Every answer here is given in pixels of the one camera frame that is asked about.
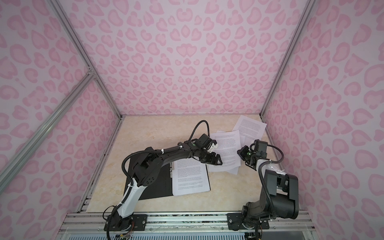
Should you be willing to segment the large text sheet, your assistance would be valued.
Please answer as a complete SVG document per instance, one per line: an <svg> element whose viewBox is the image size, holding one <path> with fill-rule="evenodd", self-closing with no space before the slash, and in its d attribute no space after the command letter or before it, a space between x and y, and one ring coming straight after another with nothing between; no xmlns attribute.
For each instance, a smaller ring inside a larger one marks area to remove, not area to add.
<svg viewBox="0 0 384 240"><path fill-rule="evenodd" d="M218 143L218 147L214 152L221 156L223 164L221 166L208 165L208 172L228 172L237 175L241 166L241 159L237 153L241 149L240 132L236 130L214 133L211 134L211 138Z"/></svg>

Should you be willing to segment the red and black folder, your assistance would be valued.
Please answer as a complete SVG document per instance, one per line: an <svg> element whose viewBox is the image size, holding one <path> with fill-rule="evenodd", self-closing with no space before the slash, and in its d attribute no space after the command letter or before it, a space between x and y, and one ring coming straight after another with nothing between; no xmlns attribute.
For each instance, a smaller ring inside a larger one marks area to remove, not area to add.
<svg viewBox="0 0 384 240"><path fill-rule="evenodd" d="M138 200L174 196L172 163L161 163L152 168L149 164L152 164L154 159L155 155L144 153L128 156L123 160L122 170L127 177L123 203L129 199L131 193L135 193Z"/></svg>

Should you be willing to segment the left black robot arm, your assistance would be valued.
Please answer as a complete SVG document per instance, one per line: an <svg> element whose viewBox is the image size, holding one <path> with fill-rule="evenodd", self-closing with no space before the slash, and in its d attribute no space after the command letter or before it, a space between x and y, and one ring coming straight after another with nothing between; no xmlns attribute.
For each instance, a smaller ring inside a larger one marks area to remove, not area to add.
<svg viewBox="0 0 384 240"><path fill-rule="evenodd" d="M114 206L106 218L104 231L130 231L133 229L133 217L136 204L145 189L153 184L162 167L183 159L197 159L202 164L221 166L216 140L203 134L198 139L179 142L175 147L155 150L151 147L128 155L122 162L122 171L127 177L126 189L122 200Z"/></svg>

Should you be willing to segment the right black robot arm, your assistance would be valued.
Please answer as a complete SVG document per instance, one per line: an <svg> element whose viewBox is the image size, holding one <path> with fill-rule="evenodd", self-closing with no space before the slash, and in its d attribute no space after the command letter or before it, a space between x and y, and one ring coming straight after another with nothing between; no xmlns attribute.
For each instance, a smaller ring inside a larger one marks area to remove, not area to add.
<svg viewBox="0 0 384 240"><path fill-rule="evenodd" d="M246 203L241 213L227 214L229 230L256 230L269 228L269 221L295 220L299 215L299 180L295 175L274 168L284 160L279 148L261 140L238 150L247 167L259 174L262 184L260 199Z"/></svg>

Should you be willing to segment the text sheet right corner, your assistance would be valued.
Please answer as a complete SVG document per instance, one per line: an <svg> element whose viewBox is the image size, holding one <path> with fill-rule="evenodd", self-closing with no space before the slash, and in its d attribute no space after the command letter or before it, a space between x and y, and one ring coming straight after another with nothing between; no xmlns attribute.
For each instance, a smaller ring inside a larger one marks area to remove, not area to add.
<svg viewBox="0 0 384 240"><path fill-rule="evenodd" d="M239 131L241 147L250 146L255 140L262 140L267 124L246 116L240 116L233 128Z"/></svg>

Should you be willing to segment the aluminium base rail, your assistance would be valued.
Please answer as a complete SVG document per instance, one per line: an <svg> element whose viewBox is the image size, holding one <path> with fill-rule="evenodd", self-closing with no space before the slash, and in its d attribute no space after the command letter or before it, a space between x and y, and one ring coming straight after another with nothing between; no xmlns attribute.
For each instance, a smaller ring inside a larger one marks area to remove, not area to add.
<svg viewBox="0 0 384 240"><path fill-rule="evenodd" d="M138 212L131 231L106 231L101 213L68 214L57 240L254 240L256 230L245 228L240 212ZM296 219L263 221L263 240L317 240L306 211Z"/></svg>

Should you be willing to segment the aluminium frame post right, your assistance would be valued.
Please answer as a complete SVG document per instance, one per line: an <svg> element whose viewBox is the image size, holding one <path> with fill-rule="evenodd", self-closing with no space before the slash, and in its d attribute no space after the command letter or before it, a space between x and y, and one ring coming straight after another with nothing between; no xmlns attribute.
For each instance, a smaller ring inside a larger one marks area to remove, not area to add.
<svg viewBox="0 0 384 240"><path fill-rule="evenodd" d="M260 118L262 122L265 121L265 118L267 116L268 108L273 101L273 96L277 90L277 87L282 80L283 73L285 72L286 68L289 66L290 60L297 48L297 45L300 42L300 39L305 31L306 26L308 25L313 12L316 10L317 5L319 1L310 0L306 2L305 8L303 10L303 13L301 14L301 17L299 18L298 25L295 28L295 31L292 34L292 37L289 41L288 47L285 51L284 57L282 59L282 62L279 65L278 71L275 75L275 78L272 82L271 88L268 92L268 95L266 97L266 101L262 107L262 110L260 112Z"/></svg>

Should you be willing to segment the aluminium frame post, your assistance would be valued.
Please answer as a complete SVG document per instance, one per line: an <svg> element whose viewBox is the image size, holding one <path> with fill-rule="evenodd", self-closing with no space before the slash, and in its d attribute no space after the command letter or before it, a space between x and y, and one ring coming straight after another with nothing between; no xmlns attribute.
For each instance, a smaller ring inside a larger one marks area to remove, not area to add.
<svg viewBox="0 0 384 240"><path fill-rule="evenodd" d="M305 8L303 10L303 13L301 14L301 17L299 18L298 25L295 28L295 31L292 34L292 37L289 41L288 47L285 51L284 57L282 59L282 62L279 65L278 71L275 75L275 78L272 82L271 88L268 92L268 95L266 97L266 101L262 107L262 110L260 112L260 118L262 122L265 121L265 118L267 116L268 108L273 101L273 96L277 90L277 87L282 80L283 73L285 72L286 68L289 66L290 60L297 48L297 45L300 42L300 39L305 31L306 26L308 25L313 12L316 10L317 5L319 1L310 0L306 2Z"/></svg>
<svg viewBox="0 0 384 240"><path fill-rule="evenodd" d="M78 54L80 55L81 59L87 66L89 72L94 76L96 84L98 85L99 89L101 90L102 94L106 98L107 103L112 108L113 112L117 116L119 120L123 118L122 113L117 107L117 104L115 103L114 99L112 98L112 95L108 91L106 85L102 81L102 78L100 77L98 71L96 70L95 65L93 64L83 42L81 41L80 37L76 33L73 25L71 24L71 21L69 17L67 16L66 12L63 9L63 6L61 5L60 1L52 1L49 0L47 3L52 8L53 12L55 13L56 17L58 18L60 24L62 25L63 29L67 33L69 39L71 40L72 44L74 45L74 48L77 50Z"/></svg>

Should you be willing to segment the aluminium frame post left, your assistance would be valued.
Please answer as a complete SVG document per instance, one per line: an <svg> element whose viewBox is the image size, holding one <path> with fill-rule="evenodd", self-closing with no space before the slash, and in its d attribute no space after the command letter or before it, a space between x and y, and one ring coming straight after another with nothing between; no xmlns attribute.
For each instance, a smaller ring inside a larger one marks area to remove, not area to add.
<svg viewBox="0 0 384 240"><path fill-rule="evenodd" d="M73 25L71 24L71 21L69 17L67 16L66 12L63 9L63 6L61 5L60 1L52 1L49 0L47 3L52 8L53 12L55 13L56 17L58 18L60 24L62 25L63 29L67 33L69 39L71 40L72 44L74 45L74 48L77 50L78 54L80 55L81 59L87 66L89 72L94 76L96 84L98 85L99 89L101 90L102 94L106 98L107 103L112 108L113 112L117 116L119 120L123 118L122 113L117 107L117 104L115 103L114 99L112 98L112 95L108 91L106 85L102 81L102 78L100 77L98 71L96 70L95 65L93 64L83 42L81 41L80 37L76 33Z"/></svg>

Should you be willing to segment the aluminium frame strut left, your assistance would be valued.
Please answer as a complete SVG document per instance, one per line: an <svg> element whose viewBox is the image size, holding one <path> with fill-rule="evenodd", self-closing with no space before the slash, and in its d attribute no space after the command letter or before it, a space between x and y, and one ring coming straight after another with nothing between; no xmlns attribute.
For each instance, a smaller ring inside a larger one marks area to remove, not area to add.
<svg viewBox="0 0 384 240"><path fill-rule="evenodd" d="M10 185L17 174L22 170L30 157L41 146L47 136L56 127L72 105L81 96L90 82L94 79L95 73L90 71L77 84L68 96L58 105L54 112L42 123L42 125L34 132L32 137L20 148L20 150L11 158L1 172L1 193Z"/></svg>

